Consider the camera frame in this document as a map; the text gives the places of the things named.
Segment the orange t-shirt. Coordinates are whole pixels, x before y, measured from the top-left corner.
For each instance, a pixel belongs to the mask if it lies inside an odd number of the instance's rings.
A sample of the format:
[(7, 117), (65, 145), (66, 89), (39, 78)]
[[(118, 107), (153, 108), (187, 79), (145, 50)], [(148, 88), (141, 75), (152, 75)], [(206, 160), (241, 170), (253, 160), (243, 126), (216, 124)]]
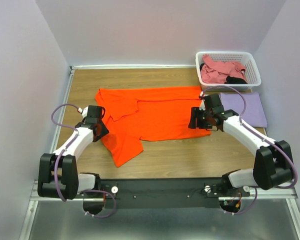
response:
[(191, 108), (201, 103), (199, 86), (142, 89), (100, 88), (95, 100), (105, 108), (102, 119), (109, 134), (101, 138), (116, 167), (139, 155), (142, 141), (157, 142), (209, 136), (190, 129)]

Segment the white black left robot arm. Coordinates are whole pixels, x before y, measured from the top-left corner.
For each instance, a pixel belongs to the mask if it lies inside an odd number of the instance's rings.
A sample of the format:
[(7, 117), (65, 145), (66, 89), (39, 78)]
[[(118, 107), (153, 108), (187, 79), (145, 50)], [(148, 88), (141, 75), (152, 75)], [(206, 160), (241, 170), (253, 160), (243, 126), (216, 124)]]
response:
[[(75, 126), (56, 122), (54, 114), (61, 107), (75, 107), (82, 120)], [(37, 194), (44, 198), (73, 200), (77, 194), (85, 192), (94, 198), (100, 194), (100, 177), (96, 173), (79, 173), (77, 160), (92, 143), (105, 137), (109, 130), (103, 123), (106, 109), (103, 106), (89, 105), (82, 109), (74, 104), (62, 104), (51, 114), (51, 120), (59, 127), (70, 128), (72, 135), (52, 153), (44, 153), (39, 160)]]

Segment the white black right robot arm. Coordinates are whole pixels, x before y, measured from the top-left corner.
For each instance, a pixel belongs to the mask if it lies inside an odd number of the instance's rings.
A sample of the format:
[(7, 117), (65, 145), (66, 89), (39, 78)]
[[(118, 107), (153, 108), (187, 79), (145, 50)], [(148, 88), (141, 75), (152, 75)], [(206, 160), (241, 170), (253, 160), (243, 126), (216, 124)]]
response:
[(239, 169), (222, 176), (220, 191), (231, 196), (241, 187), (292, 188), (297, 180), (290, 145), (276, 141), (250, 126), (232, 109), (226, 110), (218, 94), (201, 94), (201, 105), (192, 107), (188, 128), (218, 130), (233, 136), (254, 156), (253, 168)]

